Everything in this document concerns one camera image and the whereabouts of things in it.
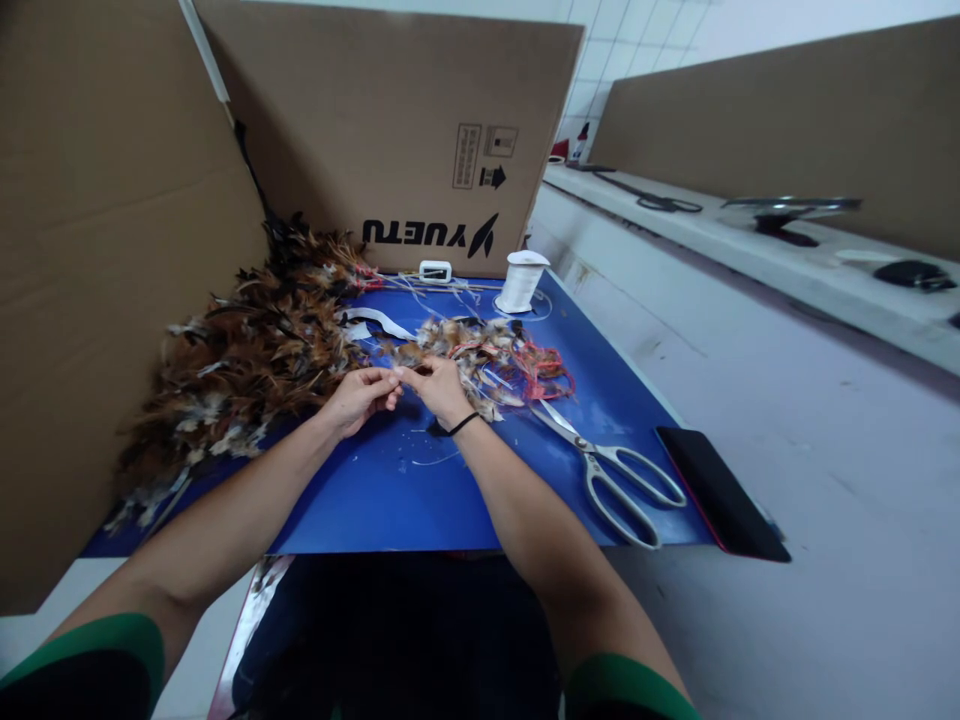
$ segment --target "black bracelet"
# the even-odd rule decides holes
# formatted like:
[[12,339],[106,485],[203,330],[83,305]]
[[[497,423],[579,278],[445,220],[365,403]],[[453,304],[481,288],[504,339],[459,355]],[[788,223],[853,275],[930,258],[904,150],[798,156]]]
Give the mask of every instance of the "black bracelet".
[[480,413],[474,412],[474,413],[470,413],[469,415],[467,415],[467,417],[465,417],[465,418],[463,419],[463,421],[462,421],[459,425],[457,425],[457,426],[456,426],[455,428],[453,428],[452,430],[448,430],[448,431],[447,431],[447,437],[453,437],[454,435],[456,435],[458,432],[460,432],[460,429],[461,429],[464,425],[466,425],[468,422],[470,422],[471,420],[473,420],[475,417],[480,417]]

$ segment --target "scissors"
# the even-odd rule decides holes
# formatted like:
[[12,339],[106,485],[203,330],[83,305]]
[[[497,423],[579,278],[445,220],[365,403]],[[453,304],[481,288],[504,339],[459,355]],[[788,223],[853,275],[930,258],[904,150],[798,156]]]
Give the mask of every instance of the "scissors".
[[622,183],[619,180],[614,180],[611,177],[600,172],[594,172],[594,177],[598,177],[604,182],[608,182],[611,185],[625,190],[631,195],[637,196],[637,205],[640,207],[645,207],[647,210],[660,210],[661,212],[700,212],[703,210],[703,205],[698,205],[697,203],[689,202],[688,200],[677,200],[676,198],[665,198],[659,195],[654,195],[653,193],[644,192],[638,188],[633,187],[633,185],[627,185]]
[[[606,471],[600,467],[600,463],[597,461],[596,456],[599,455],[608,463],[613,465],[631,483],[644,490],[654,500],[663,505],[668,505],[670,507],[684,507],[687,504],[687,498],[683,494],[683,490],[681,490],[680,487],[673,481],[673,478],[671,478],[661,468],[654,464],[653,461],[645,458],[640,453],[625,447],[594,445],[589,440],[584,439],[583,436],[581,436],[580,433],[578,433],[567,421],[567,419],[554,410],[549,404],[543,400],[540,401],[540,404],[543,405],[549,415],[543,414],[534,407],[530,408],[531,412],[540,418],[540,420],[542,420],[547,427],[577,448],[577,450],[579,450],[583,456],[583,462],[586,466],[585,484],[587,487],[587,495],[590,496],[590,500],[593,502],[593,506],[597,509],[597,512],[603,515],[613,526],[613,529],[617,531],[620,537],[622,537],[631,545],[637,545],[639,547],[647,548],[648,550],[659,549],[662,544],[660,542],[660,533],[658,533],[657,528],[654,527],[653,521],[647,517],[647,514],[643,512],[640,506],[637,505],[630,498],[630,496],[614,482],[613,478],[607,475]],[[622,456],[633,458],[637,462],[650,468],[657,475],[657,477],[659,477],[663,483],[670,488],[673,497],[667,497],[653,485],[640,477],[636,472],[628,467],[623,460],[620,459]],[[613,515],[613,513],[610,512],[607,506],[604,505],[600,500],[600,496],[597,494],[596,483],[603,485],[615,498],[617,498],[617,500],[619,500],[621,509],[623,509],[628,515],[632,516],[637,522],[647,529],[647,532],[652,538],[652,542],[648,543],[641,540],[633,531],[630,530],[629,527],[621,523]]]

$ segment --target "feather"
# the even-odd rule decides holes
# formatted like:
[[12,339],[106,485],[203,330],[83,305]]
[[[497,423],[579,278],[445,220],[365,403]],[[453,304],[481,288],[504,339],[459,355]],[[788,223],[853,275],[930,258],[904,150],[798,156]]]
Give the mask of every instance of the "feather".
[[[501,407],[523,407],[524,397],[551,398],[572,392],[572,378],[559,353],[533,344],[519,320],[430,318],[417,331],[416,343],[396,347],[384,341],[381,349],[394,365],[414,369],[422,365],[425,354],[455,360],[467,399],[487,422],[503,420]],[[518,378],[518,384],[503,375]],[[548,382],[563,377],[569,378],[570,388]]]
[[313,412],[366,362],[335,320],[374,272],[348,233],[313,233],[297,215],[264,223],[270,257],[241,268],[227,297],[168,326],[154,394],[127,431],[108,527],[153,522],[160,503],[209,457],[255,457],[284,416]]

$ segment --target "hand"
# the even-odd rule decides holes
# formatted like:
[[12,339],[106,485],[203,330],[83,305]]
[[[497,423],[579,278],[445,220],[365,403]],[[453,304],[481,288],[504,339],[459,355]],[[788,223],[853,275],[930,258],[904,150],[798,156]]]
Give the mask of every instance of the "hand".
[[344,376],[340,387],[317,417],[330,422],[341,438],[348,438],[355,435],[378,410],[393,412],[401,395],[403,386],[393,370],[354,370]]
[[460,369],[453,360],[433,355],[425,357],[423,365],[430,372],[429,375],[421,375],[406,367],[397,368],[396,373],[437,416],[440,427],[449,430],[473,412],[473,406],[460,384]]

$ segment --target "white countertop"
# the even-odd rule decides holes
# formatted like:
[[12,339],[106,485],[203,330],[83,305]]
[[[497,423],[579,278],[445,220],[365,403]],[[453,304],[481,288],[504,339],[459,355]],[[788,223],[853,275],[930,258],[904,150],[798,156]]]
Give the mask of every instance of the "white countertop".
[[[886,262],[914,259],[939,265],[960,282],[960,263],[799,220],[787,229],[809,235],[820,245],[797,247],[753,232],[753,220],[747,215],[721,219],[722,198],[621,172],[605,175],[656,195],[698,203],[703,212],[648,210],[630,193],[589,172],[565,167],[549,166],[544,182],[960,376],[960,329],[947,322],[960,312],[960,288],[925,294],[872,277]],[[851,250],[890,259],[862,262],[837,256]]]

